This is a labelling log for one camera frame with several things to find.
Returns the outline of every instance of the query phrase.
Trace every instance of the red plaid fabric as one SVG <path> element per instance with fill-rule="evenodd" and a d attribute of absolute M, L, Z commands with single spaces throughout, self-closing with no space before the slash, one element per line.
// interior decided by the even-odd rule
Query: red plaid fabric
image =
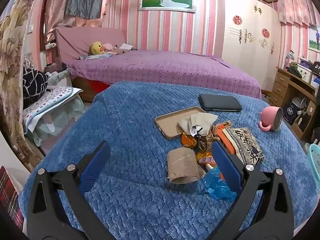
<path fill-rule="evenodd" d="M 0 168 L 0 201 L 14 223 L 22 230 L 24 217 L 18 204 L 18 193 L 4 168 Z"/>

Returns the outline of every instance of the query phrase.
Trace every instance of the teal plastic basket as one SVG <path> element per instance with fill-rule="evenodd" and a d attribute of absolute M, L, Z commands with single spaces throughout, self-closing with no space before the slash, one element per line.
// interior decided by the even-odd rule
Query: teal plastic basket
<path fill-rule="evenodd" d="M 320 191 L 320 147 L 316 144 L 311 144 L 307 158 L 310 162 L 313 175 L 316 180 L 317 191 Z"/>

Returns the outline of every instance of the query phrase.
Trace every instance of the yellow duck plush toy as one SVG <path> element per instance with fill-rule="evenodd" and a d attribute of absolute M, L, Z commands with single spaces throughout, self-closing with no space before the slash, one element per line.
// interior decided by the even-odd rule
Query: yellow duck plush toy
<path fill-rule="evenodd" d="M 101 55 L 104 53 L 104 46 L 100 41 L 96 41 L 90 46 L 90 50 L 93 55 Z"/>

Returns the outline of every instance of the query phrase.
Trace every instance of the wooden desk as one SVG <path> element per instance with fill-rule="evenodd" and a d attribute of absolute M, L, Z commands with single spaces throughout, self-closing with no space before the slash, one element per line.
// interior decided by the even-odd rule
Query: wooden desk
<path fill-rule="evenodd" d="M 288 71 L 277 68 L 276 80 L 273 84 L 273 89 L 269 99 L 269 105 L 283 107 L 284 104 L 294 97 L 306 98 L 308 105 L 308 114 L 311 116 L 306 129 L 302 132 L 299 128 L 298 116 L 293 125 L 291 126 L 293 132 L 299 139 L 306 139 L 310 135 L 313 129 L 313 125 L 316 119 L 316 89 L 297 76 L 289 73 Z"/>

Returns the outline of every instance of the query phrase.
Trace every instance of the barcode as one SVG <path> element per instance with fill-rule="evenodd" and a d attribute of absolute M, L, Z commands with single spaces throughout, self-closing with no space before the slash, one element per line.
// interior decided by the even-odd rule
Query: barcode
<path fill-rule="evenodd" d="M 199 163 L 200 164 L 215 164 L 216 165 L 216 162 L 214 161 L 213 157 L 210 156 L 210 157 L 203 157 L 199 160 Z"/>

